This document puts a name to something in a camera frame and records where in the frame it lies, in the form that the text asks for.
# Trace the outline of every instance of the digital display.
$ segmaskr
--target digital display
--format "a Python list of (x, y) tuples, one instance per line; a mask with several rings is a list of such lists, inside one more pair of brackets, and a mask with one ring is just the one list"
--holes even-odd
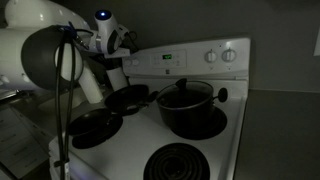
[(163, 60), (170, 60), (170, 59), (172, 59), (172, 54), (162, 55), (162, 59), (163, 59)]

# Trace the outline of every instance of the pot lid handle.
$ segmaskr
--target pot lid handle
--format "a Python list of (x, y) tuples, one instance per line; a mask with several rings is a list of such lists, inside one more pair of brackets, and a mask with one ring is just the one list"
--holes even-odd
[(187, 91), (187, 79), (186, 78), (182, 78), (182, 79), (179, 79), (177, 82), (176, 82), (176, 86), (178, 86), (180, 92), (186, 92)]

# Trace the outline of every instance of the pot lid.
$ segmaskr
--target pot lid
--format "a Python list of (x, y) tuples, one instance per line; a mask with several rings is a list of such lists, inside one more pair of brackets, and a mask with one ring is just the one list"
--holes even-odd
[(211, 99), (212, 95), (213, 88), (208, 83), (180, 79), (161, 90), (157, 102), (164, 108), (186, 108), (200, 105)]

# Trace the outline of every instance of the stove control panel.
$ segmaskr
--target stove control panel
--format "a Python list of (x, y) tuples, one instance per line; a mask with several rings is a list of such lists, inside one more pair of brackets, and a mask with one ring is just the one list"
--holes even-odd
[(127, 76), (248, 77), (250, 39), (217, 39), (141, 50), (123, 58)]

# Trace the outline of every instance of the white stove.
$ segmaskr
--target white stove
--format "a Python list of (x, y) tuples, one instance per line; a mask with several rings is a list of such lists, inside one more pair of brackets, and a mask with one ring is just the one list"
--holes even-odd
[[(207, 82), (228, 90), (224, 103), (215, 106), (227, 117), (225, 129), (218, 135), (189, 140), (174, 134), (162, 121), (156, 102), (137, 114), (123, 117), (120, 130), (104, 143), (89, 149), (70, 145), (70, 171), (73, 179), (143, 180), (149, 158), (161, 147), (184, 143), (198, 149), (210, 168), (209, 180), (231, 180), (249, 82), (250, 39), (219, 39), (141, 50), (123, 59), (130, 84), (145, 84), (150, 92), (160, 91), (179, 78)], [(58, 157), (56, 139), (50, 143), (50, 160)]]

